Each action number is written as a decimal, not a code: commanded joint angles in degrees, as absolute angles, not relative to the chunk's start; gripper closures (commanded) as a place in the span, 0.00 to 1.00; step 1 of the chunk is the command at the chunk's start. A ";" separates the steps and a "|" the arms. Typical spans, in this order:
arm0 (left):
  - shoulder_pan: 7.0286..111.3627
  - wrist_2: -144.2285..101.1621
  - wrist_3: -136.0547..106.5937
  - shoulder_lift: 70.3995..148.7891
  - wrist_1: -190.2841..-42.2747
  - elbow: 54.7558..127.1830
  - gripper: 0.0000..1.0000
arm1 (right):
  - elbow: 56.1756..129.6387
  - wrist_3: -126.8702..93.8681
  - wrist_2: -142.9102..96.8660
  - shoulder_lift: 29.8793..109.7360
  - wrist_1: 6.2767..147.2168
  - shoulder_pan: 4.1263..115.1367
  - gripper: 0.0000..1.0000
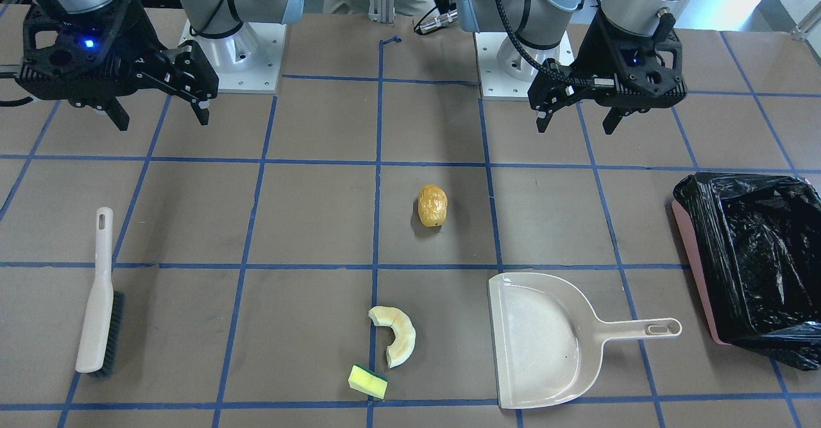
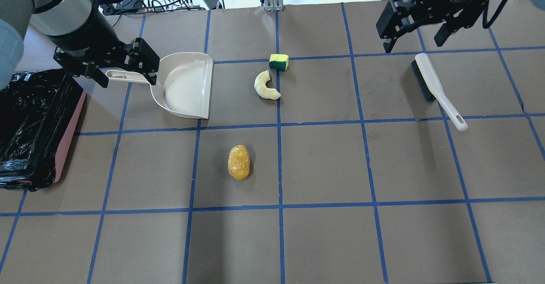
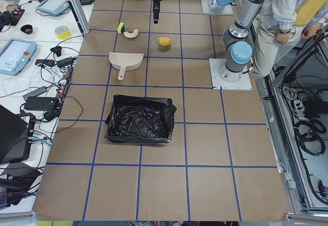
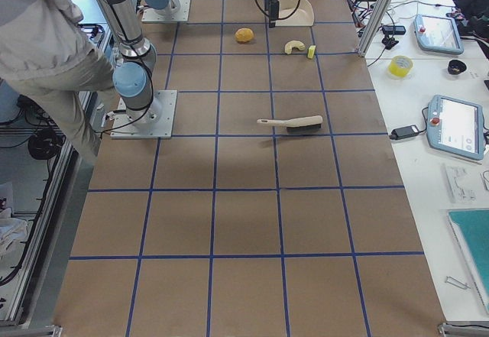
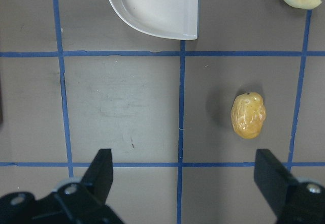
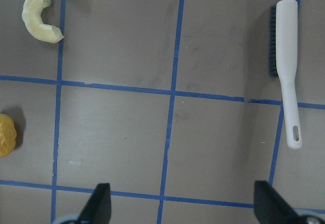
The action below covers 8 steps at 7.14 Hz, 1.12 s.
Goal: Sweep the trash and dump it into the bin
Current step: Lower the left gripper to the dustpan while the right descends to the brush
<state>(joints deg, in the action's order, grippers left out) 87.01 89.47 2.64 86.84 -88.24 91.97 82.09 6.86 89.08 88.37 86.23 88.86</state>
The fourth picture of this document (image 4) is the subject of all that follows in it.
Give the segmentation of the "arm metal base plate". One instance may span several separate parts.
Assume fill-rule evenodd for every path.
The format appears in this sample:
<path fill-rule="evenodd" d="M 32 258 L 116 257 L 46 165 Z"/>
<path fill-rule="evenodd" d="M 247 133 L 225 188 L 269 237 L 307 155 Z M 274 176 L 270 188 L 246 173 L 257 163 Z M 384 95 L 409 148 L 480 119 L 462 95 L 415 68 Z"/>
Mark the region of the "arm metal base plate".
<path fill-rule="evenodd" d="M 167 24 L 187 22 L 191 0 L 145 0 L 142 22 L 146 24 Z"/>
<path fill-rule="evenodd" d="M 113 129 L 109 132 L 114 139 L 151 139 L 171 138 L 176 110 L 177 91 L 157 90 L 148 112 L 139 118 L 144 110 L 127 112 L 122 98 L 118 102 L 118 110 L 125 110 L 115 116 Z"/>

